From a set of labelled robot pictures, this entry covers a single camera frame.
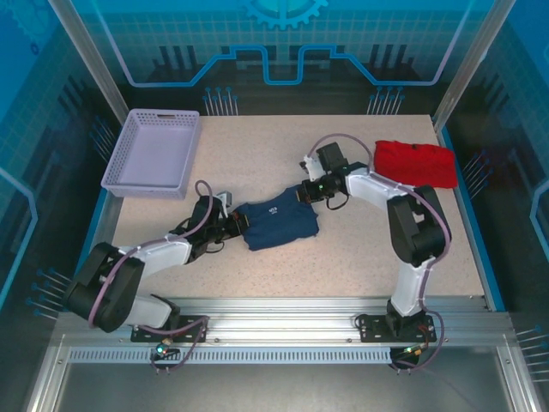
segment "glass panel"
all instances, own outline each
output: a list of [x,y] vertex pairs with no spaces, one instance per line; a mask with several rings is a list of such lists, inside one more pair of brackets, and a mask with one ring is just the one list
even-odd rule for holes
[[131,107],[410,114],[437,108],[492,0],[75,6]]
[[64,288],[40,274],[72,276],[118,125],[47,2],[0,2],[0,39],[0,398],[22,410]]
[[549,329],[547,19],[549,3],[517,0],[448,122],[462,190],[518,330]]

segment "lavender plastic basket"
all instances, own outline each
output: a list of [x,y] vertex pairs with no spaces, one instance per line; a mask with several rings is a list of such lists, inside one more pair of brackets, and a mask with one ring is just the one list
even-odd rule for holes
[[101,186],[117,197],[184,199],[200,132],[198,112],[133,109]]

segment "black mounting plate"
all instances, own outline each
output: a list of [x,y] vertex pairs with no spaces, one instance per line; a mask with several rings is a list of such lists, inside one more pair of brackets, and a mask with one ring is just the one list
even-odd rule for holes
[[431,316],[422,316],[415,322],[407,325],[405,330],[401,331],[399,337],[393,335],[392,330],[387,325],[385,315],[358,315],[354,319],[355,326],[360,332],[360,341],[362,343],[395,343],[395,342],[425,342],[425,336],[419,330],[424,325],[429,332],[427,339],[429,342],[437,340],[437,332],[432,322]]
[[[198,319],[203,318],[203,315],[199,316],[179,316],[178,320],[178,326],[172,327],[170,329],[179,329],[183,328],[186,324],[190,324],[192,322],[197,321]],[[196,339],[196,335],[200,332],[200,329],[202,328],[202,324],[198,324],[197,326],[193,326],[189,330],[187,330],[185,333],[182,333],[181,335],[177,335],[172,337],[172,340],[174,342],[179,343],[193,343]],[[133,330],[131,331],[130,340],[132,342],[139,342],[139,343],[158,343],[160,342],[164,337],[168,336],[160,336],[160,335],[154,335],[152,333],[149,333],[145,330]],[[206,342],[206,331],[202,333],[202,336],[198,339],[199,343]]]

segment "beige work surface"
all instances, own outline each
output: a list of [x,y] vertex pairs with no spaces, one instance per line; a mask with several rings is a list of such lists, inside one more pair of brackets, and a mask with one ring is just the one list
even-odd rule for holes
[[[233,206],[269,200],[306,179],[299,162],[329,133],[359,137],[373,151],[376,140],[437,142],[428,116],[243,116],[202,118],[202,135],[184,201],[125,198],[115,245],[137,245],[164,236],[190,216],[194,182],[214,193],[230,191]],[[337,142],[350,162],[366,162],[356,143]],[[428,294],[483,294],[452,190],[437,190],[453,242],[435,267]],[[333,205],[340,201],[334,199]],[[142,282],[143,293],[170,297],[387,296],[396,285],[398,260],[384,212],[359,199],[338,211],[316,203],[320,233],[309,239],[249,251],[230,239],[217,254],[170,268]]]

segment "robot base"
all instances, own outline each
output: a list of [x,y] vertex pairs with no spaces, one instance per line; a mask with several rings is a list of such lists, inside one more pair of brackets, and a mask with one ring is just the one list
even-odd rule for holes
[[394,342],[425,342],[425,334],[420,326],[425,326],[426,340],[435,342],[437,333],[432,317],[424,312],[416,313],[410,317],[399,317],[390,310],[388,305],[386,315],[358,315],[354,319],[355,326],[360,332],[362,343],[394,343]]
[[[174,329],[182,328],[186,324],[195,322],[200,318],[202,318],[202,316],[179,316],[177,324],[176,322],[173,322],[174,324],[170,324],[170,327],[166,327],[166,330],[174,330]],[[202,328],[202,325],[198,324],[197,326],[187,330],[185,333],[182,333],[176,336],[170,336],[170,338],[173,340],[174,343],[178,343],[178,342],[193,343],[196,339],[196,335],[200,333],[201,328]],[[145,330],[133,329],[131,331],[130,340],[132,342],[139,342],[139,343],[158,343],[162,337],[163,336],[155,335]],[[198,342],[199,343],[206,342],[206,331],[202,333],[202,336],[200,336],[200,338],[198,339]]]

